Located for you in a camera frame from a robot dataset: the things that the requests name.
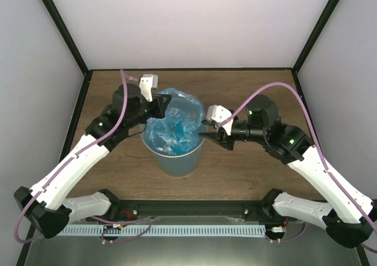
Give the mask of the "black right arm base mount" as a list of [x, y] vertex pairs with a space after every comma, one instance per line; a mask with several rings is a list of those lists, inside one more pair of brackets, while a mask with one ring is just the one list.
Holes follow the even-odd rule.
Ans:
[[245, 221], [257, 222], [283, 222], [286, 216], [281, 216], [273, 208], [273, 204], [278, 195], [281, 195], [281, 189], [273, 188], [260, 201], [250, 201], [243, 205], [243, 219]]

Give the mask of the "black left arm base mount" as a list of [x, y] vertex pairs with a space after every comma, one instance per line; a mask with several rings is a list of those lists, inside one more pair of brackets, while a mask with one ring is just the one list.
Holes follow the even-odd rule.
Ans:
[[108, 211], [100, 215], [101, 219], [108, 221], [133, 221], [138, 217], [138, 203], [134, 201], [122, 200], [108, 189], [99, 190], [110, 200]]

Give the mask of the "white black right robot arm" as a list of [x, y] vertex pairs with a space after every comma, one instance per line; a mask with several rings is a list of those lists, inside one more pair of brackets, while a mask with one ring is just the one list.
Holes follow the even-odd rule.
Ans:
[[260, 144], [266, 153], [303, 176], [325, 199], [316, 202], [279, 189], [264, 197], [262, 215], [274, 221], [288, 216], [322, 228], [338, 244], [354, 248], [369, 239], [375, 227], [376, 204], [354, 188], [327, 160], [321, 160], [313, 140], [300, 128], [284, 124], [277, 104], [259, 94], [246, 105], [240, 120], [223, 106], [212, 105], [203, 124], [215, 132], [201, 136], [233, 150], [236, 141]]

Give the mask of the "blue translucent plastic trash bag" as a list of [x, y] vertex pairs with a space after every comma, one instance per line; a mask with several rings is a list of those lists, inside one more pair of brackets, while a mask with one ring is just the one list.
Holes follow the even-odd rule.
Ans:
[[199, 147], [203, 126], [204, 107], [193, 95], [176, 88], [167, 88], [161, 94], [171, 95], [162, 119], [147, 120], [143, 140], [152, 151], [164, 156], [182, 156]]

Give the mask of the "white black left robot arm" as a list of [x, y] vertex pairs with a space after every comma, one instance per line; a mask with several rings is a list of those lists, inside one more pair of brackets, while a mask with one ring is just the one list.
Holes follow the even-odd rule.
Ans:
[[120, 215], [118, 198], [107, 189], [79, 198], [68, 198], [82, 177], [120, 142], [129, 130], [149, 118], [165, 116], [171, 95], [156, 93], [142, 85], [119, 86], [112, 102], [86, 128], [76, 146], [43, 179], [30, 188], [19, 187], [14, 198], [44, 238], [53, 238], [68, 224], [92, 216], [114, 221]]

